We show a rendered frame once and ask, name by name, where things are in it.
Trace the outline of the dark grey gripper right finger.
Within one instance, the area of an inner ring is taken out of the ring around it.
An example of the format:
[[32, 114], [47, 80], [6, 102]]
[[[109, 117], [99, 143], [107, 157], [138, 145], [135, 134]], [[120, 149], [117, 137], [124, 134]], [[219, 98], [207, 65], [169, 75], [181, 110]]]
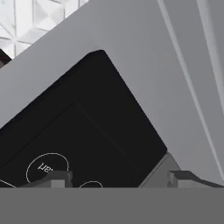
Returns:
[[201, 179], [191, 171], [169, 171], [167, 186], [170, 188], [224, 188], [224, 185]]

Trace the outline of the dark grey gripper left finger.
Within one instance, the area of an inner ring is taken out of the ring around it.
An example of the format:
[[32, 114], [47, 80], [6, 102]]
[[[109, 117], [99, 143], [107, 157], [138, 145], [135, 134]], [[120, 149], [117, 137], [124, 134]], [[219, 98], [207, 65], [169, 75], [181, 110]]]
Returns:
[[44, 178], [21, 185], [21, 188], [72, 188], [71, 171], [50, 171]]

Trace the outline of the round microwave start button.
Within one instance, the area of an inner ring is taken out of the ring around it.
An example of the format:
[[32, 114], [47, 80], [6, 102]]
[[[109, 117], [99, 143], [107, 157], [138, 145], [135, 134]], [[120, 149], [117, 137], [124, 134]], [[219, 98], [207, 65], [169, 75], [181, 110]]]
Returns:
[[33, 159], [27, 166], [25, 177], [30, 184], [41, 180], [54, 171], [68, 171], [69, 162], [64, 155], [57, 152], [48, 152]]

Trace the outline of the black microwave oven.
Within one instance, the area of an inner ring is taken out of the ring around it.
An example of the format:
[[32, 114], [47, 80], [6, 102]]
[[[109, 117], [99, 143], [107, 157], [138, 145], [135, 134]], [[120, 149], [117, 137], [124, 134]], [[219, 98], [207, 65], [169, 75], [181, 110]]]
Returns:
[[0, 129], [0, 184], [28, 184], [36, 157], [57, 152], [73, 185], [138, 187], [167, 148], [109, 56], [88, 53]]

